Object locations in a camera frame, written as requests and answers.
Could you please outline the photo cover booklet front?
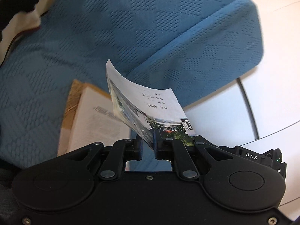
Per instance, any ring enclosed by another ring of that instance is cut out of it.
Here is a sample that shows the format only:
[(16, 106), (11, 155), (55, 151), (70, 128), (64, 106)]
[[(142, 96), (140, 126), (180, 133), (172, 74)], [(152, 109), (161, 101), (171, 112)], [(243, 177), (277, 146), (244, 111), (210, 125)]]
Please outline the photo cover booklet front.
[(155, 149), (155, 138), (178, 139), (193, 145), (196, 136), (172, 89), (153, 89), (123, 77), (110, 60), (106, 78), (114, 115)]

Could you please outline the white orange cover book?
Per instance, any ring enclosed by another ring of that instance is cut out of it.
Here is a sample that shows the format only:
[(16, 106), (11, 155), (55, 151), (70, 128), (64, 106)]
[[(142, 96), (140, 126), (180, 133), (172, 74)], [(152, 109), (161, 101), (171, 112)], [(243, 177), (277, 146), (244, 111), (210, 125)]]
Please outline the white orange cover book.
[(130, 128), (114, 116), (111, 97), (85, 87), (73, 120), (67, 151), (94, 142), (112, 146), (115, 141), (129, 137)]

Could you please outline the purple cover book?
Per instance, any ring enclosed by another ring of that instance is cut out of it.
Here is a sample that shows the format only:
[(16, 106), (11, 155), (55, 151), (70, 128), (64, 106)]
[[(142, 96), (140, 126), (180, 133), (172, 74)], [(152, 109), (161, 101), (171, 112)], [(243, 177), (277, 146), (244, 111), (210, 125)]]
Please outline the purple cover book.
[(77, 79), (73, 80), (71, 89), (68, 94), (66, 107), (64, 110), (63, 121), (61, 124), (61, 132), (59, 136), (57, 156), (64, 155), (68, 152), (71, 129), (76, 115), (77, 107), (80, 101), (81, 94), (83, 90), (87, 87), (90, 87), (91, 89), (95, 90), (102, 96), (111, 99), (110, 94), (101, 90), (97, 86), (91, 83), (81, 82)]

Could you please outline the black curved metal rail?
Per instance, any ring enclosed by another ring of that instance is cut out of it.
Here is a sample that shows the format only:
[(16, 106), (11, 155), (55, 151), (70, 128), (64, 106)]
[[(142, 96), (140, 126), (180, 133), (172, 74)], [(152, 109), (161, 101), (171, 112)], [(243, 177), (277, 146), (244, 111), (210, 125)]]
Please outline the black curved metal rail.
[(253, 136), (254, 136), (254, 140), (258, 140), (259, 139), (259, 132), (258, 132), (257, 124), (256, 124), (256, 121), (255, 121), (255, 116), (253, 114), (252, 107), (251, 107), (249, 98), (247, 96), (247, 93), (245, 91), (245, 88), (243, 86), (241, 78), (237, 78), (236, 83), (238, 84), (239, 90), (240, 90), (241, 95), (243, 97), (244, 104), (245, 104), (246, 109), (247, 109), (248, 117), (249, 117), (249, 120), (250, 120), (252, 132), (253, 132)]

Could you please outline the blue textured sofa cover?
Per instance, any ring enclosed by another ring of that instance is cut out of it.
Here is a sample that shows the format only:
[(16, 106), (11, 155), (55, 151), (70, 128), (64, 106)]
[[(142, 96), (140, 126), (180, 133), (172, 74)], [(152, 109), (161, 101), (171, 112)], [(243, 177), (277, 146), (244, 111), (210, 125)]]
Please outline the blue textured sofa cover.
[[(1, 29), (38, 0), (1, 0)], [(107, 90), (106, 62), (187, 106), (259, 64), (251, 0), (56, 0), (1, 63), (1, 159), (54, 158), (74, 79)]]

